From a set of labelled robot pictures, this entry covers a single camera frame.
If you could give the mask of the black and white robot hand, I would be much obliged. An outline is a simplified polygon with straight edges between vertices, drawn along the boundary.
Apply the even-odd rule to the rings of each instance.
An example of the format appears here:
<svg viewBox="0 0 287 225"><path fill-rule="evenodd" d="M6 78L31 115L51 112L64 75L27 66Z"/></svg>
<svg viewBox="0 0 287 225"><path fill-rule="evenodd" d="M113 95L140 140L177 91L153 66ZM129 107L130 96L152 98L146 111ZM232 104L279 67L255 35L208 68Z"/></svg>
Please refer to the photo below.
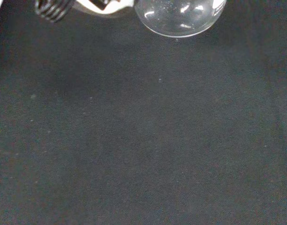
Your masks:
<svg viewBox="0 0 287 225"><path fill-rule="evenodd" d="M56 23L72 9L103 18L118 18L130 13L136 3L136 0L36 0L34 9L41 18Z"/></svg>

